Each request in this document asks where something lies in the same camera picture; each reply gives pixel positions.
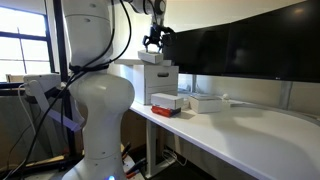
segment window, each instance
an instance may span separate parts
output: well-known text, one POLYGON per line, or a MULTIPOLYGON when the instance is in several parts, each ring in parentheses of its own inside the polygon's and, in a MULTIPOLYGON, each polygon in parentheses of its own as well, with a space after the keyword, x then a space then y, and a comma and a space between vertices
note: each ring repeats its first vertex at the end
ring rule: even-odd
POLYGON ((0 7, 0 82, 54 71, 46 15, 0 7))

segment power cord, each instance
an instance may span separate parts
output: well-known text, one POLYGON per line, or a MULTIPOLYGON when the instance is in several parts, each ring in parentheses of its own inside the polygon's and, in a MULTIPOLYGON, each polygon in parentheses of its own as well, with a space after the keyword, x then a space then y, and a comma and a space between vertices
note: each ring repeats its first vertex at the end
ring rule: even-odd
POLYGON ((22 86, 25 86, 25 85, 26 85, 26 84, 21 84, 21 85, 18 87, 18 97, 19 97, 20 104, 21 104, 24 112, 26 113, 26 115, 27 115, 27 117, 28 117, 28 120, 29 120, 30 125, 31 125, 32 130, 33 130, 33 133, 34 133, 34 135, 35 135, 35 134, 36 134, 36 128, 34 127, 33 121, 32 121, 32 119, 31 119, 31 117, 30 117, 30 115, 29 115, 29 113, 28 113, 28 111, 27 111, 27 108, 26 108, 26 106, 24 105, 24 103, 22 102, 22 99, 21 99, 20 90, 21 90, 21 87, 22 87, 22 86))
POLYGON ((63 95, 61 98, 61 108, 60 108, 60 128, 61 128, 61 134, 64 142, 68 144, 66 134, 64 133, 64 120, 63 120, 63 115, 64 115, 64 103, 65 103, 65 98, 66 98, 66 93, 63 95))
POLYGON ((157 18, 157 14, 156 14, 156 9, 154 8, 151 0, 148 0, 148 2, 151 4, 152 10, 153 10, 154 19, 156 20, 156 24, 158 24, 158 18, 157 18))
MULTIPOLYGON (((128 23, 129 23, 129 27, 130 27, 130 35, 129 35, 128 43, 127 43, 125 49, 123 50, 123 52, 122 52, 119 56, 117 56, 115 59, 113 59, 113 60, 111 60, 111 61, 109 61, 109 62, 106 62, 106 63, 102 63, 102 64, 100 64, 100 65, 97 65, 97 66, 95 66, 95 67, 104 66, 104 65, 109 65, 109 64, 112 63, 113 61, 117 60, 118 58, 120 58, 120 57, 124 54, 124 52, 127 50, 128 46, 129 46, 129 44, 130 44, 131 32, 132 32, 131 21, 130 21, 130 17, 129 17, 129 15, 128 15, 128 12, 127 12, 124 4, 123 4, 123 0, 120 0, 120 2, 121 2, 121 5, 122 5, 125 13, 126 13, 126 16, 127 16, 127 18, 128 18, 128 23)), ((31 143, 31 146, 30 146, 30 148, 29 148, 29 151, 28 151, 28 154, 27 154, 27 156, 26 156, 26 159, 22 162, 22 165, 18 166, 18 167, 14 170, 14 172, 16 172, 17 170, 19 170, 20 168, 22 168, 22 170, 21 170, 21 177, 23 177, 24 169, 25 169, 26 164, 27 164, 27 162, 28 162, 28 160, 29 160, 29 158, 30 158, 30 156, 31 156, 33 147, 34 147, 34 145, 35 145, 36 139, 37 139, 37 137, 38 137, 38 135, 39 135, 39 131, 40 131, 41 127, 42 127, 42 124, 43 124, 43 122, 44 122, 44 120, 45 120, 45 117, 48 115, 49 111, 52 109, 52 107, 54 106, 54 104, 57 102, 58 98, 61 97, 61 96, 63 97, 63 96, 65 95, 67 89, 69 88, 69 86, 70 86, 73 82, 75 82, 76 80, 78 80, 79 78, 81 78, 83 75, 85 75, 85 74, 87 73, 87 72, 81 72, 81 71, 83 71, 85 68, 87 68, 90 64, 92 64, 92 63, 96 62, 97 60, 99 60, 100 58, 102 58, 102 57, 105 55, 105 53, 107 53, 107 52, 109 51, 109 49, 110 49, 110 47, 111 47, 111 45, 112 45, 112 41, 113 41, 113 39, 114 39, 114 34, 115 34, 114 1, 111 0, 111 3, 112 3, 112 13, 113 13, 113 29, 112 29, 111 40, 110 40, 110 42, 109 42, 108 47, 107 47, 106 50, 105 50, 103 53, 101 53, 98 57, 96 57, 95 59, 93 59, 92 61, 90 61, 89 63, 87 63, 85 66, 81 67, 80 70, 79 70, 79 72, 73 74, 72 77, 68 80, 65 88, 62 89, 62 90, 59 92, 59 94, 57 95, 57 97, 56 97, 56 98, 54 99, 54 101, 50 104, 49 108, 48 108, 47 111, 44 113, 44 115, 43 115, 43 117, 41 118, 40 123, 39 123, 39 125, 38 125, 38 127, 37 127, 37 129, 36 129, 36 133, 35 133, 35 136, 34 136, 34 138, 33 138, 33 140, 32 140, 32 143, 31 143)), ((6 178, 9 178, 14 172, 10 173, 6 178)))
MULTIPOLYGON (((37 121, 37 119, 40 117, 40 115, 41 115, 41 109, 39 108, 39 113, 38 113, 38 115, 34 118, 34 121, 37 121)), ((7 157, 6 170, 3 172, 3 174, 1 174, 0 178, 9 170, 10 166, 12 166, 12 165, 10 165, 11 153, 13 152, 14 148, 18 145, 18 143, 19 143, 20 140, 22 139, 23 135, 27 132, 27 130, 28 130, 30 127, 31 127, 31 124, 22 131, 22 133, 21 133, 21 135, 19 136, 18 140, 17 140, 17 141, 14 143, 14 145, 11 147, 11 149, 10 149, 10 151, 9 151, 9 154, 8 154, 8 157, 7 157)), ((14 173, 14 171, 15 171, 15 169, 11 170, 11 171, 8 173, 7 177, 5 177, 5 178, 8 178, 11 174, 14 173)))
POLYGON ((172 164, 174 162, 178 162, 181 166, 185 166, 188 162, 188 159, 185 159, 185 162, 182 163, 178 160, 178 156, 174 151, 171 151, 169 149, 164 149, 162 151, 162 157, 167 161, 168 164, 172 164))

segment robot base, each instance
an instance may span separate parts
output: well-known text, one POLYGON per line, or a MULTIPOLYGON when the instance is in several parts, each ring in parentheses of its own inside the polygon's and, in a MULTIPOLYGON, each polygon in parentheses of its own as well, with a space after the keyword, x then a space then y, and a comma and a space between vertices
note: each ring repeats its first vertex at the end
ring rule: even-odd
POLYGON ((119 159, 121 159, 120 153, 99 160, 84 157, 83 160, 63 176, 63 180, 108 180, 110 176, 113 176, 116 180, 126 180, 123 165, 119 159))

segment table leg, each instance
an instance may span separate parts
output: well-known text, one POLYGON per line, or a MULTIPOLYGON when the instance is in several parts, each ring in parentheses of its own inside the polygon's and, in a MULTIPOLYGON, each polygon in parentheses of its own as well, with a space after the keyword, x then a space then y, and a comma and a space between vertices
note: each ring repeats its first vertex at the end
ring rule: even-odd
POLYGON ((151 178, 173 164, 173 161, 163 161, 156 164, 157 125, 147 120, 147 171, 146 178, 151 178))

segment window frame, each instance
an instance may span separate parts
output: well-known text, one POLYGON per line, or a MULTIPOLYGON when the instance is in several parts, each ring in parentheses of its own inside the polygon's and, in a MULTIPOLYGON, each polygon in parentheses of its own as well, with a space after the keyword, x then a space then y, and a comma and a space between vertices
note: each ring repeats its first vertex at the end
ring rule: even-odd
MULTIPOLYGON (((42 41, 47 43, 47 49, 48 49, 48 56, 49 56, 49 65, 50 65, 50 71, 51 73, 55 72, 55 65, 54 65, 54 57, 53 57, 53 49, 52 49, 52 41, 51 41, 51 35, 50 35, 50 29, 49 29, 49 19, 48 19, 48 14, 41 14, 41 13, 35 13, 35 12, 29 12, 25 10, 20 10, 20 9, 14 9, 10 7, 4 7, 0 6, 0 8, 6 8, 6 9, 11 9, 14 11, 20 11, 20 12, 26 12, 26 13, 31 13, 31 14, 36 14, 36 15, 41 15, 44 18, 44 25, 45 25, 45 36, 36 36, 36 35, 27 35, 27 34, 20 34, 18 33, 12 33, 12 32, 4 32, 0 30, 0 37, 6 37, 6 38, 17 38, 20 41, 20 48, 22 52, 22 60, 21 63, 23 63, 24 66, 24 71, 26 72, 26 61, 28 62, 28 59, 25 59, 23 55, 23 49, 22 49, 22 40, 35 40, 35 41, 42 41)), ((30 60, 30 62, 46 62, 46 61, 39 61, 39 60, 30 60)), ((11 83, 11 82, 0 82, 0 89, 7 89, 6 84, 12 84, 13 86, 19 86, 16 83, 11 83)))

